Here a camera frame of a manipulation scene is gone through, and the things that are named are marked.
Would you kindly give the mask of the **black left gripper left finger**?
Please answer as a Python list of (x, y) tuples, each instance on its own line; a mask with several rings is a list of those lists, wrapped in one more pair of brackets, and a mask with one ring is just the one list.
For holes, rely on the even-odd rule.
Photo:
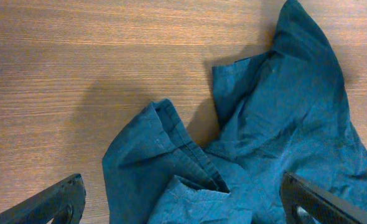
[(80, 174), (72, 174), (0, 213), (0, 224), (79, 223), (86, 190)]

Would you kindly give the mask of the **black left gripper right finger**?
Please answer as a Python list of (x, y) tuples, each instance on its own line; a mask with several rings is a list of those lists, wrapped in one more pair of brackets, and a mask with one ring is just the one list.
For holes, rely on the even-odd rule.
[(280, 198), (286, 222), (367, 224), (367, 212), (298, 175), (285, 172)]

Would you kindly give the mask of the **navy blue shorts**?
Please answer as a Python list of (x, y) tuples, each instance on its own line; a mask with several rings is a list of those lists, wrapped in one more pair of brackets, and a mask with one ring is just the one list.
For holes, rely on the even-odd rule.
[(297, 1), (272, 47), (217, 66), (220, 135), (194, 143), (169, 100), (152, 102), (102, 160), (111, 223), (284, 223), (293, 172), (367, 212), (367, 150), (328, 39)]

